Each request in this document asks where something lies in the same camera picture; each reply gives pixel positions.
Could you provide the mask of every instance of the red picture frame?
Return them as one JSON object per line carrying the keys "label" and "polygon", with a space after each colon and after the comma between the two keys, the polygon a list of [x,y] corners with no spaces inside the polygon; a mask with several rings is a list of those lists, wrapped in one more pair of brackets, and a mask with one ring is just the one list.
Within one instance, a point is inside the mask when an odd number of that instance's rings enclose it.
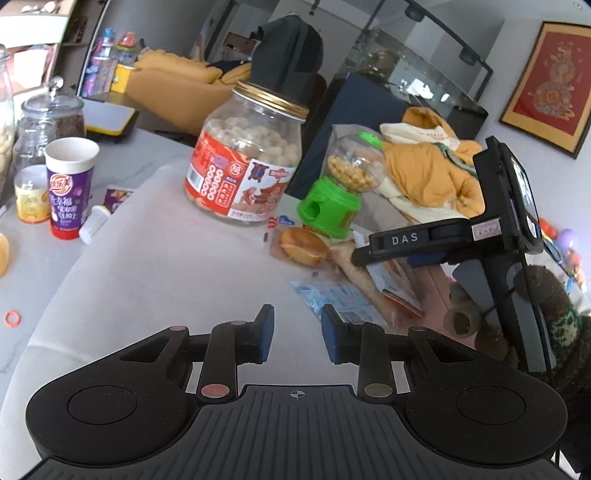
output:
{"label": "red picture frame", "polygon": [[542,23],[499,121],[577,158],[591,124],[591,27]]}

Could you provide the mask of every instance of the white cloth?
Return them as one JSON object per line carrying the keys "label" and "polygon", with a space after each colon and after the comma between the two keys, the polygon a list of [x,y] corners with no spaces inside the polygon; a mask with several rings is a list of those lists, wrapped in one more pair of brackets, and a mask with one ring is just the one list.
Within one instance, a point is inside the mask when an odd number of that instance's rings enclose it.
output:
{"label": "white cloth", "polygon": [[381,196],[387,198],[398,210],[414,218],[418,223],[437,222],[452,218],[467,218],[451,207],[424,207],[413,203],[398,186],[390,179],[384,178],[382,184],[375,189]]}
{"label": "white cloth", "polygon": [[457,138],[450,137],[442,127],[420,128],[400,123],[382,124],[379,126],[379,130],[386,137],[386,140],[394,144],[442,143],[456,151],[461,143]]}
{"label": "white cloth", "polygon": [[207,333],[228,320],[253,320],[271,303],[269,360],[239,367],[240,388],[356,383],[358,368],[330,362],[320,322],[288,283],[309,278],[310,270],[270,257],[264,228],[227,225],[191,204],[182,187],[186,168],[163,167],[140,187],[47,307],[0,411],[2,480],[22,477],[39,461],[24,414],[40,387],[170,325]]}

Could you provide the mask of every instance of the red jar label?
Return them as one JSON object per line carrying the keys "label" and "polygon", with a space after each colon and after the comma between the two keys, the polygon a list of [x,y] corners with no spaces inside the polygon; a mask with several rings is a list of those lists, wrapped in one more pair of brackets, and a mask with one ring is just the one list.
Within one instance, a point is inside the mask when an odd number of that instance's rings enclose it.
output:
{"label": "red jar label", "polygon": [[185,189],[219,215],[259,222],[275,210],[295,171],[246,157],[202,132]]}

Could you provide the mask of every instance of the orange rubber ring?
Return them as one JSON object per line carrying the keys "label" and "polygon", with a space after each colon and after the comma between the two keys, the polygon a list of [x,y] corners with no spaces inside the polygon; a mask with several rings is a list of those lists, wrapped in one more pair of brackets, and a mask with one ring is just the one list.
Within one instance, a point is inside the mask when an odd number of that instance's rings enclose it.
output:
{"label": "orange rubber ring", "polygon": [[[12,322],[10,321],[11,316],[15,317],[15,319]],[[18,312],[15,312],[14,310],[9,310],[4,314],[4,325],[6,325],[8,328],[18,327],[20,324],[21,316],[18,314]]]}

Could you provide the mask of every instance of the candy dispenser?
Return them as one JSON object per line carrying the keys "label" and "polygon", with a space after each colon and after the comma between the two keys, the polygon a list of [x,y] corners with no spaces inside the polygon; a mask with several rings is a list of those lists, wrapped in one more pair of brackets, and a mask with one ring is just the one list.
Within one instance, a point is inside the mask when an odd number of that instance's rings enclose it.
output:
{"label": "candy dispenser", "polygon": [[381,148],[379,138],[368,132],[336,140],[326,151],[322,176],[297,207],[303,222],[332,238],[345,238],[361,195],[384,180]]}

